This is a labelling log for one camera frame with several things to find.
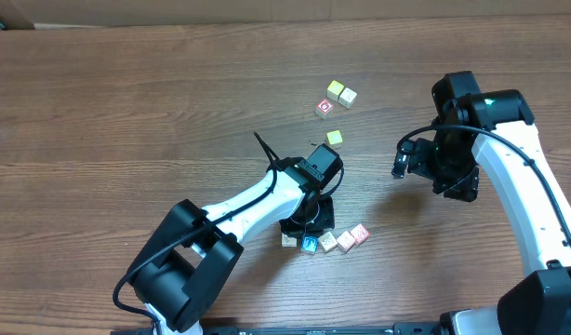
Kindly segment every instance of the table top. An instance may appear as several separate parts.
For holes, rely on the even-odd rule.
[[[461,70],[523,93],[571,204],[571,16],[0,32],[0,332],[146,326],[113,306],[114,285],[174,204],[262,178],[253,131],[308,156],[340,130],[334,233],[371,236],[311,256],[272,225],[208,323],[390,325],[495,304],[523,274],[485,173],[470,204],[391,176],[397,141],[436,116],[432,85]],[[334,79],[358,98],[322,120]],[[121,299],[141,306],[131,288]]]

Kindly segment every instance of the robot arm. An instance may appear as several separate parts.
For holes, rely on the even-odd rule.
[[[407,168],[433,180],[436,194],[471,202],[480,165],[511,222],[525,272],[498,306],[443,314],[434,333],[571,334],[571,207],[541,151],[525,99],[516,90],[481,93],[471,72],[447,74],[432,97],[438,117],[400,141],[393,176],[402,178]],[[409,139],[426,130],[436,130],[433,141]]]
[[[315,221],[329,210],[327,217],[332,219],[332,201],[321,191],[342,166],[339,155],[323,144],[308,159],[277,159],[259,183],[227,201],[204,208],[188,199],[175,205],[126,271],[126,282],[160,321],[158,335],[180,334],[196,326],[218,297],[244,251],[242,245],[271,223],[280,221],[288,234],[308,226],[317,234],[322,227],[332,228],[333,220]],[[183,247],[203,257],[196,269],[173,248],[161,251],[182,239]],[[114,303],[123,308],[117,300],[120,287]]]

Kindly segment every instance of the black cable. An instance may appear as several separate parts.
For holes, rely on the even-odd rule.
[[[556,214],[556,218],[558,219],[558,223],[561,225],[561,228],[563,230],[564,237],[566,237],[566,243],[571,247],[571,231],[568,229],[568,225],[566,224],[566,220],[564,219],[563,212],[561,211],[561,208],[558,205],[558,201],[556,200],[556,196],[554,195],[554,192],[552,191],[550,185],[548,184],[546,177],[544,177],[544,174],[539,170],[539,167],[536,165],[536,161],[529,158],[529,156],[526,153],[524,153],[521,149],[519,149],[516,145],[514,145],[510,141],[506,140],[505,138],[503,138],[503,137],[501,137],[501,136],[499,136],[499,135],[497,135],[491,131],[480,129],[478,127],[470,127],[470,126],[462,126],[462,125],[434,125],[434,126],[422,127],[422,128],[416,129],[414,131],[411,131],[410,133],[403,136],[399,140],[399,142],[397,143],[397,152],[400,154],[406,154],[406,155],[415,154],[414,152],[405,151],[402,148],[402,145],[406,141],[411,139],[412,137],[414,137],[420,133],[423,133],[426,131],[431,131],[431,130],[436,130],[436,131],[438,131],[438,130],[464,130],[464,131],[470,131],[472,133],[483,134],[483,135],[486,135],[488,137],[491,137],[491,138],[501,142],[502,144],[506,145],[511,150],[516,152],[518,155],[520,155],[521,158],[523,158],[525,161],[524,164],[526,166],[529,166],[534,171],[534,173],[536,174],[536,176],[539,179],[539,182],[542,184],[544,191],[546,191],[546,195],[548,196],[548,200],[550,201],[552,208],[554,209],[554,213]]]
[[[333,188],[331,190],[329,190],[328,192],[325,192],[323,194],[321,194],[321,196],[319,197],[319,199],[321,200],[325,200],[327,199],[329,196],[331,196],[339,187],[339,185],[341,184],[341,181],[343,180],[343,166],[341,167],[341,172],[339,173],[339,181],[338,183],[333,186]]]
[[[177,247],[178,245],[180,245],[182,243],[190,241],[195,236],[197,236],[197,235],[199,235],[205,231],[209,231],[209,230],[213,229],[216,225],[220,224],[221,222],[224,222],[228,219],[231,219],[232,217],[240,214],[241,212],[255,206],[257,203],[259,203],[265,197],[267,197],[267,195],[269,195],[270,193],[273,192],[273,189],[275,188],[275,184],[277,183],[277,169],[275,168],[275,164],[273,162],[272,150],[269,147],[269,145],[267,145],[267,143],[265,143],[265,141],[263,141],[260,138],[258,133],[255,132],[254,134],[255,134],[255,137],[257,138],[257,140],[259,141],[260,146],[263,148],[263,151],[267,155],[267,158],[269,158],[270,167],[273,171],[272,182],[271,182],[271,185],[267,188],[267,190],[265,192],[263,192],[263,194],[259,195],[255,199],[248,202],[247,204],[242,205],[241,207],[225,214],[224,216],[222,216],[218,219],[213,220],[212,222],[205,224],[204,226],[202,226],[200,228],[197,228],[196,230],[194,230],[188,234],[185,234],[184,236],[182,236],[181,238],[179,238],[175,242],[173,242],[173,243],[169,244],[168,246],[166,246],[165,248],[162,248],[161,250],[157,251],[153,256],[151,256],[149,259],[147,259],[147,261],[144,261],[139,266],[134,268],[130,273],[127,273],[126,275],[124,275],[118,281],[118,284],[116,284],[116,287],[114,288],[114,291],[112,293],[112,300],[114,302],[114,305],[116,305],[116,307],[120,308],[123,311],[127,311],[127,312],[134,313],[134,314],[139,314],[139,315],[145,315],[145,316],[149,317],[153,321],[153,325],[155,326],[155,331],[157,332],[157,335],[162,334],[161,326],[160,326],[160,322],[159,322],[160,320],[157,318],[157,316],[154,315],[153,313],[147,311],[147,310],[128,306],[128,305],[120,302],[120,299],[118,297],[120,294],[120,289],[128,282],[129,278],[136,275],[138,271],[140,271],[143,267],[145,267],[147,264],[149,264],[150,262],[152,262],[153,260],[155,260],[159,256],[167,253],[168,251],[172,250],[173,248]]]

